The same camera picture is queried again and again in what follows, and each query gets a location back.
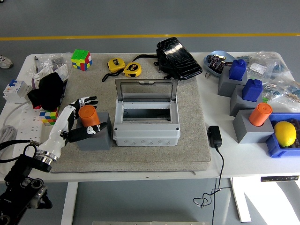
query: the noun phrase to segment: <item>tape measure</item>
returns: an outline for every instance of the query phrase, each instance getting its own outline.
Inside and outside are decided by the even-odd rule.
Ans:
[[[142,67],[139,63],[130,62],[126,66],[124,60],[121,58],[113,58],[109,60],[107,66],[110,73],[105,74],[102,78],[102,82],[104,82],[109,76],[118,76],[122,72],[124,72],[124,75],[127,77],[137,77],[142,72]]]
[[[127,77],[137,77],[141,74],[142,67],[137,62],[130,62],[124,69],[124,74]]]
[[[126,67],[124,60],[121,58],[114,58],[109,60],[107,66],[111,73],[116,73],[120,69],[124,69]]]

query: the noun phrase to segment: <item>white cable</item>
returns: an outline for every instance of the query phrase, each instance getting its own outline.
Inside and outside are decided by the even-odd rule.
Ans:
[[[14,128],[13,126],[6,126],[6,122],[9,118],[9,116],[14,112],[16,111],[18,108],[22,107],[23,105],[29,103],[30,100],[18,105],[16,108],[14,108],[8,115],[7,117],[5,118],[4,122],[3,122],[3,127],[0,129],[0,143],[3,143],[3,142],[7,142],[7,141],[10,141],[10,140],[14,140],[16,138],[16,135],[17,135],[17,130],[16,128]],[[8,147],[6,147],[5,149],[1,150],[0,151],[0,158],[1,158],[1,155],[3,154],[3,152],[5,152],[5,150],[7,149]]]

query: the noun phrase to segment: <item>table leg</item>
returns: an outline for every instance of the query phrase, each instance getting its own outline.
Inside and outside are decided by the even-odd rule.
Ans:
[[[62,213],[61,225],[72,225],[77,188],[78,182],[69,182],[67,184],[67,193],[64,210]]]
[[[240,221],[251,222],[251,217],[243,189],[243,182],[241,179],[239,179],[239,177],[232,178],[232,190]]]

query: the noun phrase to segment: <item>orange cylinder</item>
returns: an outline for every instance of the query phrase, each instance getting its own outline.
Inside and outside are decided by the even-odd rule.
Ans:
[[[259,103],[249,116],[249,121],[256,127],[260,127],[273,112],[267,103]]]
[[[85,127],[100,124],[96,109],[91,105],[81,107],[78,114]]]

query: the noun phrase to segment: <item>electrical junction box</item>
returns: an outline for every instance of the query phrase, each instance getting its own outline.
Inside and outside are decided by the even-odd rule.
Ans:
[[[12,80],[3,91],[3,97],[8,103],[24,103],[29,100],[27,93],[31,90],[24,81]]]
[[[175,146],[180,137],[178,80],[115,79],[113,139],[118,146]]]

